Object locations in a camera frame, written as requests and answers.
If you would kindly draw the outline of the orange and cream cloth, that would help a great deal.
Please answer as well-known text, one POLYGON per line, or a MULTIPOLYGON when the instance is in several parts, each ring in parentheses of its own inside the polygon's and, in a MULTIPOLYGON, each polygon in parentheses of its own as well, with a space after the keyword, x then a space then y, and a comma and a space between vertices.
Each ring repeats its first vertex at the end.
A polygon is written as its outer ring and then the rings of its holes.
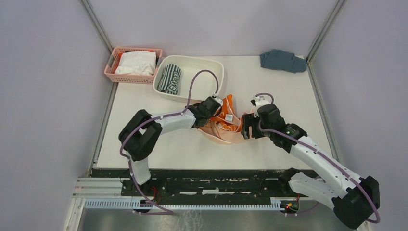
POLYGON ((229 94, 223 99, 221 113, 211 118, 204 127, 199 128, 200 132, 212 142, 222 145, 243 143, 241 134, 243 127, 243 116, 237 116, 233 105, 233 95, 229 94))

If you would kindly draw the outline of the green white striped towel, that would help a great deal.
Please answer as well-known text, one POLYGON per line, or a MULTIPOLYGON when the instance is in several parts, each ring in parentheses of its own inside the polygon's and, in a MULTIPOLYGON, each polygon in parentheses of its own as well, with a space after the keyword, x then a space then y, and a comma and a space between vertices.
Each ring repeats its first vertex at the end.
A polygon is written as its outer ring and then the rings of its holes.
POLYGON ((182 70, 175 64, 168 64, 164 67, 161 79, 158 84, 158 91, 171 95, 178 95, 179 83, 182 70))

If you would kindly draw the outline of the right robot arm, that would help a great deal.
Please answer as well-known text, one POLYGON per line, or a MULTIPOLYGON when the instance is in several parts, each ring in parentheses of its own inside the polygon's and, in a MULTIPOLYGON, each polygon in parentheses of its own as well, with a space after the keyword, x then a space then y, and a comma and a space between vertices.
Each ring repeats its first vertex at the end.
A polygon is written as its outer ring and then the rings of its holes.
POLYGON ((325 153, 300 126, 286 123, 267 93, 253 96, 254 110, 243 117, 244 139, 269 138, 273 144, 307 164, 318 178, 290 168, 279 177, 283 196, 302 194, 330 208, 348 228, 364 222, 378 224, 381 217, 380 185, 372 177, 362 177, 325 153))

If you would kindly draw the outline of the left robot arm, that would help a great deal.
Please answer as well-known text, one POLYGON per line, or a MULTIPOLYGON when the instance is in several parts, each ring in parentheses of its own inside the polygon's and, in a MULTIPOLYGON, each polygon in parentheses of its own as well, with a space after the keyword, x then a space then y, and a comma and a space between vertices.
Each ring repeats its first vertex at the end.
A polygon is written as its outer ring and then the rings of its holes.
POLYGON ((130 176, 134 180, 133 190, 145 196, 151 191, 148 156, 152 153, 159 137, 180 130, 201 128, 210 118, 220 113, 223 100, 210 96, 206 100, 187 105, 180 112, 149 114, 139 110, 119 133, 119 153, 128 160, 130 176))

